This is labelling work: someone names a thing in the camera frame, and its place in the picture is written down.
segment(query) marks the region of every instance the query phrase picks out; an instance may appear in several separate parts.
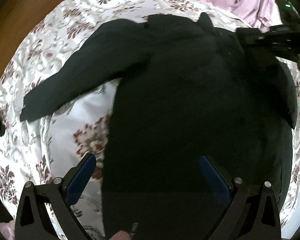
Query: black device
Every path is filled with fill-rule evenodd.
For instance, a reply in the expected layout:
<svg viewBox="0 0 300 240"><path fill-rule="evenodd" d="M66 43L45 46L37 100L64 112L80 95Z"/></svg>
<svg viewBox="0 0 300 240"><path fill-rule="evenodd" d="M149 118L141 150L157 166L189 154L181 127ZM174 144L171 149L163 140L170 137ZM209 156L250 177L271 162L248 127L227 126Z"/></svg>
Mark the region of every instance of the black device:
<svg viewBox="0 0 300 240"><path fill-rule="evenodd" d="M226 187L231 203L209 240L281 239L281 226L274 191L269 182L246 185L231 178L211 157L203 155L204 172L214 186ZM91 240L70 209L84 190L96 165L95 156L86 154L64 178L35 186L27 182L18 206L15 240L58 240L45 208L50 203L68 240Z"/></svg>
<svg viewBox="0 0 300 240"><path fill-rule="evenodd" d="M297 55L300 54L300 24L271 26L266 33L246 36L240 43L245 46L262 46L277 57L296 62Z"/></svg>

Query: bed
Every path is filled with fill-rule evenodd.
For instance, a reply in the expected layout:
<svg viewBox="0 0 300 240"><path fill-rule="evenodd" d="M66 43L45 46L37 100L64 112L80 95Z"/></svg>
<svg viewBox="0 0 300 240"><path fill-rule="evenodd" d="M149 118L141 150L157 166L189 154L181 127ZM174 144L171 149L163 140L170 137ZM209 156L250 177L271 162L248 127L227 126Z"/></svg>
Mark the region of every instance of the bed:
<svg viewBox="0 0 300 240"><path fill-rule="evenodd" d="M0 117L6 127L0 137L0 199L13 218L25 182L50 183L77 165L86 152L92 152L97 158L96 169L79 202L71 208L93 239L104 239L100 190L103 150L119 80L32 123L19 120L23 97L56 73L104 22L118 18L143 22L150 14L174 14L196 21L202 12L216 27L231 31L250 27L235 15L197 0L65 0L26 36L0 80ZM283 227L294 212L300 188L300 75L295 62L279 60L287 63L298 96L290 187L280 212ZM59 238L66 239L52 208L47 205L47 209Z"/></svg>

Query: black jacket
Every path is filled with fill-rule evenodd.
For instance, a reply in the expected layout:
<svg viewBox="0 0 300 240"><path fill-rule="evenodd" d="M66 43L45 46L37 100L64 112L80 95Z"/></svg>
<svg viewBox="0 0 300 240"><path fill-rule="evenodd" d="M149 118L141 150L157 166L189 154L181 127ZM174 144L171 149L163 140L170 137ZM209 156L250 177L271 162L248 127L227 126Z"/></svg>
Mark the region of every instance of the black jacket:
<svg viewBox="0 0 300 240"><path fill-rule="evenodd" d="M203 239L224 208L200 173L202 154L248 184L270 181L279 209L287 194L295 118L256 71L236 33L214 28L207 14L115 20L25 96L20 119L121 77L103 169L106 237L136 223L138 240ZM294 91L291 75L287 84Z"/></svg>

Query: metal screw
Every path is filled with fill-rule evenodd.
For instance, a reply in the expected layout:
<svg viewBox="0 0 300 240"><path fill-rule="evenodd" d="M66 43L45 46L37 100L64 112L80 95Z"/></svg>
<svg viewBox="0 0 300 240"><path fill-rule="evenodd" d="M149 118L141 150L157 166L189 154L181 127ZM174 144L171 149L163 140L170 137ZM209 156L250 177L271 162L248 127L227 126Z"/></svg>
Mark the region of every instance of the metal screw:
<svg viewBox="0 0 300 240"><path fill-rule="evenodd" d="M25 187L30 187L32 185L32 182L31 181L27 181L26 183L25 183Z"/></svg>
<svg viewBox="0 0 300 240"><path fill-rule="evenodd" d="M61 181L62 181L62 179L61 179L60 177L57 177L57 178L55 178L55 179L53 180L53 183L54 183L54 184L60 184Z"/></svg>
<svg viewBox="0 0 300 240"><path fill-rule="evenodd" d="M266 187L271 187L271 183L270 183L269 181L266 181L266 182L265 182L265 186L266 186Z"/></svg>
<svg viewBox="0 0 300 240"><path fill-rule="evenodd" d="M234 182L236 184L242 184L243 180L241 178L237 177L237 178L234 179Z"/></svg>

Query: blue gripper pad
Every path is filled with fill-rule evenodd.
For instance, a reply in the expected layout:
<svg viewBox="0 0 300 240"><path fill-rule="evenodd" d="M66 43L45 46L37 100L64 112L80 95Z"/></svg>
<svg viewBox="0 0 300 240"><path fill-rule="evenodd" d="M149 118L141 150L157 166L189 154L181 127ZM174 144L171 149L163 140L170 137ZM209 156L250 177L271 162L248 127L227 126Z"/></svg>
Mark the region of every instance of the blue gripper pad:
<svg viewBox="0 0 300 240"><path fill-rule="evenodd" d="M228 207L231 203L230 188L205 155L200 158L200 168L218 203Z"/></svg>
<svg viewBox="0 0 300 240"><path fill-rule="evenodd" d="M66 189L66 205L70 207L78 202L80 196L85 189L91 175L96 169L97 161L96 157L91 154L90 157L85 161L79 171L76 173L74 178L69 183Z"/></svg>

